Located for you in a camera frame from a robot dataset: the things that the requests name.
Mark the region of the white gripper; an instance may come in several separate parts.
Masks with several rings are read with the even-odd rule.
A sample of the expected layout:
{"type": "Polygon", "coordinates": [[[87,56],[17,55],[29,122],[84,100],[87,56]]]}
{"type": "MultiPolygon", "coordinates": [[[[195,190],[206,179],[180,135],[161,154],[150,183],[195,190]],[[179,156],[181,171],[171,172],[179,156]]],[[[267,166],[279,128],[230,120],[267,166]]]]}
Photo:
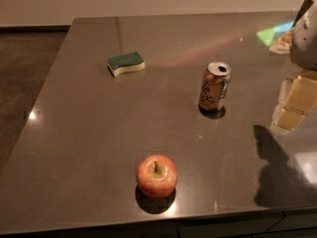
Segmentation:
{"type": "Polygon", "coordinates": [[[289,30],[277,38],[269,50],[278,55],[290,53],[291,61],[305,70],[295,78],[287,77],[280,88],[272,125],[294,130],[317,106],[317,10],[308,9],[289,30]]]}

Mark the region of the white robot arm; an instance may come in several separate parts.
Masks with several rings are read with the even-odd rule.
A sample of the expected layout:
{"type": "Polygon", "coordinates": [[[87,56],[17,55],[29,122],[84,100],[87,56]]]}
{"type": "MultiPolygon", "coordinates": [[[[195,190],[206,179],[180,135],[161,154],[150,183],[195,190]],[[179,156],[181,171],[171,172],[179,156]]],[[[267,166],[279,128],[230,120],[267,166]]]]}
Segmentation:
{"type": "Polygon", "coordinates": [[[294,130],[317,106],[317,0],[304,0],[294,22],[269,47],[301,68],[281,84],[271,126],[294,130]]]}

